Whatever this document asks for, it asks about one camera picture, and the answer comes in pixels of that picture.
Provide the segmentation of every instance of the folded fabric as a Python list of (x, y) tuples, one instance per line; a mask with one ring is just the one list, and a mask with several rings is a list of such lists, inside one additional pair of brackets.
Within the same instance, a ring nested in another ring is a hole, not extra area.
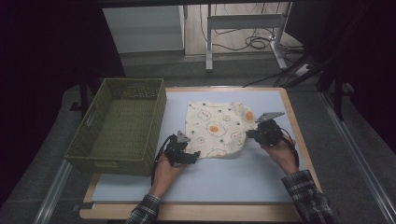
[(244, 146), (247, 130), (256, 128), (253, 111), (246, 105), (189, 102), (186, 135), (191, 141), (186, 152), (201, 151), (201, 159), (233, 154)]

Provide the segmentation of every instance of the crate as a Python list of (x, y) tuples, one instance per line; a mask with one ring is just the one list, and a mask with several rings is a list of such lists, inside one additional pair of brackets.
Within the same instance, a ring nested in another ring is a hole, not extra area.
[(150, 175), (165, 104), (163, 79), (106, 78), (64, 158), (84, 173)]

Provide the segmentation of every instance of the person's right hand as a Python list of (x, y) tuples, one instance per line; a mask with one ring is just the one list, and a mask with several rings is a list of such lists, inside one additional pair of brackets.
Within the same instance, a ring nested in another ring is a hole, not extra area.
[[(295, 145), (295, 141), (290, 139), (288, 136), (284, 135), (291, 143)], [(300, 171), (295, 163), (294, 155), (291, 152), (288, 144), (283, 140), (273, 146), (268, 146), (265, 144), (260, 144), (260, 147), (267, 151), (271, 159), (276, 162), (286, 175), (291, 175)]]

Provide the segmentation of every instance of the forearm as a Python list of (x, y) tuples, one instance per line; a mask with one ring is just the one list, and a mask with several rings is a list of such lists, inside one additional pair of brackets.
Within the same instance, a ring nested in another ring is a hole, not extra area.
[(333, 223), (329, 199), (315, 185), (308, 170), (282, 178), (304, 223)]
[(160, 201), (160, 198), (151, 194), (146, 194), (142, 202), (132, 211), (131, 216), (126, 220), (125, 224), (153, 223), (157, 220)]

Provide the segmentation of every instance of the sleeve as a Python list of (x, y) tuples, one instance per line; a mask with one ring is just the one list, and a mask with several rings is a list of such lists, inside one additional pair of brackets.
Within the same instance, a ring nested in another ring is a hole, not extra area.
[(329, 199), (321, 193), (308, 170), (282, 178), (304, 223), (333, 223)]
[(160, 209), (160, 198), (152, 194), (146, 194), (142, 202), (132, 211), (125, 224), (141, 223), (149, 224), (157, 220)]

